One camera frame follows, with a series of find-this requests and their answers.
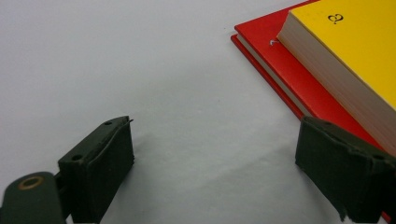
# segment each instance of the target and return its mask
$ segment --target white table surface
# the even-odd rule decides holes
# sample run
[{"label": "white table surface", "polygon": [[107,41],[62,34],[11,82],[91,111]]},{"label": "white table surface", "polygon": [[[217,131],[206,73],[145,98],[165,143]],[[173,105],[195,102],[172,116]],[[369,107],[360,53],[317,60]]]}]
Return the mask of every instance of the white table surface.
[{"label": "white table surface", "polygon": [[341,223],[294,164],[299,120],[230,40],[300,2],[1,1],[1,195],[129,115],[135,165],[101,223]]}]

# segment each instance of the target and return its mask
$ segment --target red folder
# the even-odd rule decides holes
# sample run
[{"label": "red folder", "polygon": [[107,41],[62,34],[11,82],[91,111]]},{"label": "red folder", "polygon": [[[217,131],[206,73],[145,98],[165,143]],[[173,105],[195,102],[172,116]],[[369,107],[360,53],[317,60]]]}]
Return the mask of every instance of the red folder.
[{"label": "red folder", "polygon": [[238,24],[231,39],[298,119],[326,119],[382,148],[276,39],[289,10],[310,2]]}]

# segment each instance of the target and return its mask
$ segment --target brass screw hole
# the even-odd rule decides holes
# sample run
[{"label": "brass screw hole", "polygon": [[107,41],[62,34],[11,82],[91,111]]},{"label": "brass screw hole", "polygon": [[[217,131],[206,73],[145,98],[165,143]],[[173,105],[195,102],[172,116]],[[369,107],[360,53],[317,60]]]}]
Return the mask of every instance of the brass screw hole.
[{"label": "brass screw hole", "polygon": [[26,189],[33,189],[43,183],[44,177],[43,176],[32,176],[22,180],[22,182],[18,185],[18,188],[21,190]]}]

